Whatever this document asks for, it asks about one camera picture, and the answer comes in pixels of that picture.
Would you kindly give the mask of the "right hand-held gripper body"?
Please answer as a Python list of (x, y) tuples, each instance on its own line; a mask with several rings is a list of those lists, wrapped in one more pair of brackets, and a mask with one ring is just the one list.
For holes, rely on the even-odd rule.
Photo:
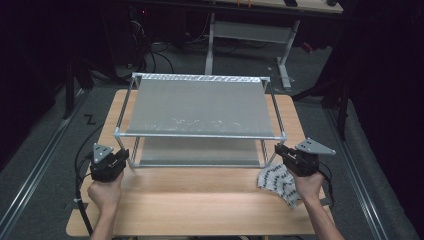
[(336, 151), (311, 138), (288, 150), (287, 168), (299, 177), (311, 176), (319, 170), (320, 155), (335, 155)]

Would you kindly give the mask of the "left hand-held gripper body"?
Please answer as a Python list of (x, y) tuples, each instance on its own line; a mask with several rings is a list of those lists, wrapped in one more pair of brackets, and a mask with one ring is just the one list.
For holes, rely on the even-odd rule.
[(118, 160), (113, 154), (113, 148), (95, 143), (90, 171), (94, 181), (103, 183), (114, 181), (117, 178)]

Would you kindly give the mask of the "black-and-white striped cloth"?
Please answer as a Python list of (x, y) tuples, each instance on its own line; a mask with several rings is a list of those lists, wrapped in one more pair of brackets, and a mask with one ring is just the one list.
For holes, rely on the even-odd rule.
[(294, 177), (283, 163), (271, 164), (263, 168), (258, 175), (257, 186), (276, 193), (291, 209), (296, 208), (300, 200)]

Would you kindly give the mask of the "grey two-tier shelf rack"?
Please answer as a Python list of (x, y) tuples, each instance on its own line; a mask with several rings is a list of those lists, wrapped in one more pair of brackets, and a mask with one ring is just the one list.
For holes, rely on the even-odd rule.
[(287, 140), (268, 77), (134, 73), (114, 137), (143, 167), (251, 167)]

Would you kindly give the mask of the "person's right hand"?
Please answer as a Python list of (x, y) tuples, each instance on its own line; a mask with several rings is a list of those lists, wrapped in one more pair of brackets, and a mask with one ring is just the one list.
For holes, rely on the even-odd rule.
[(311, 176), (300, 177), (293, 175), (296, 190), (304, 202), (319, 202), (319, 193), (322, 187), (324, 177), (320, 173), (314, 173)]

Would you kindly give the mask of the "person's left hand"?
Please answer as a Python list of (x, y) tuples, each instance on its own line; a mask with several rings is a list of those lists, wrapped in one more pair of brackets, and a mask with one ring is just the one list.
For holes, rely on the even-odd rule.
[(111, 182), (94, 181), (88, 188), (88, 195), (97, 205), (101, 213), (115, 213), (118, 209), (121, 196), (121, 182), (124, 173)]

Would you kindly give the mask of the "black stand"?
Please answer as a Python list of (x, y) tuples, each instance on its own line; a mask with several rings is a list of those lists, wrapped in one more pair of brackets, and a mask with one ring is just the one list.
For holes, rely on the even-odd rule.
[(84, 58), (71, 58), (66, 65), (66, 81), (65, 81), (65, 114), (64, 119), (68, 119), (76, 109), (75, 81), (78, 82), (82, 89), (91, 90), (94, 87), (92, 80), (92, 72), (99, 72), (108, 80), (118, 84), (126, 84), (131, 75), (118, 76), (110, 70), (101, 67)]
[(342, 140), (346, 139), (345, 125), (348, 117), (350, 83), (348, 80), (334, 79), (325, 83), (318, 83), (314, 87), (302, 91), (292, 96), (293, 101), (299, 101), (309, 96), (322, 96), (321, 106), (327, 108), (337, 108), (336, 131)]

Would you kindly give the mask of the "white-legged wooden desk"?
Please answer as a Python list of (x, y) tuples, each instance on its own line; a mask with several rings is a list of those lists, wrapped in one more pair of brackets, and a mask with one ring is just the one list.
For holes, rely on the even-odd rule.
[[(211, 0), (212, 6), (217, 7), (219, 3), (229, 3), (237, 10), (259, 10), (264, 7), (266, 10), (282, 10), (293, 14), (323, 14), (324, 16), (339, 16), (344, 9), (337, 0), (335, 6), (327, 5), (327, 0), (296, 0), (297, 7), (286, 6), (284, 0), (251, 0), (251, 7), (248, 7), (248, 0), (240, 0), (240, 6), (237, 6), (237, 0)], [(205, 62), (204, 73), (213, 74), (214, 63), (214, 40), (216, 38), (228, 38), (237, 40), (257, 41), (264, 43), (284, 44), (285, 49), (282, 55), (276, 58), (280, 81), (285, 90), (291, 89), (291, 80), (287, 72), (286, 61), (298, 32), (300, 18), (296, 17), (288, 26), (271, 26), (265, 23), (256, 23), (252, 21), (242, 22), (241, 20), (217, 20), (215, 14), (210, 14), (208, 52)]]

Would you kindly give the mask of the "dark computer tower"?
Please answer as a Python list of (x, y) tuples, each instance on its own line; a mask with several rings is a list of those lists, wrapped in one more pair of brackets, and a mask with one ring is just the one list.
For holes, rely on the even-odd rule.
[(131, 26), (131, 35), (135, 44), (135, 62), (141, 71), (145, 63), (145, 55), (151, 49), (152, 30), (149, 14), (146, 8), (129, 6), (128, 14)]

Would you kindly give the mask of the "metal floor rail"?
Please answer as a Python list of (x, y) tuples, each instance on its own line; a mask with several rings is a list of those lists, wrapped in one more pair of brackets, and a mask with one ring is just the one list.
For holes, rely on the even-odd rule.
[(32, 128), (9, 164), (0, 173), (0, 240), (5, 240), (38, 187), (53, 160), (75, 112), (87, 99), (89, 90), (74, 95), (74, 109), (65, 114), (65, 91), (57, 103)]
[(356, 197), (361, 206), (362, 212), (366, 218), (367, 224), (371, 230), (374, 240), (389, 240), (387, 232), (381, 222), (380, 216), (377, 212), (376, 206), (371, 199), (364, 181), (359, 173), (355, 164), (353, 155), (347, 143), (340, 137), (338, 128), (336, 126), (336, 116), (332, 110), (324, 109), (324, 115), (330, 124), (330, 128), (335, 136), (338, 146), (341, 150), (342, 159), (345, 162), (347, 175), (352, 183)]

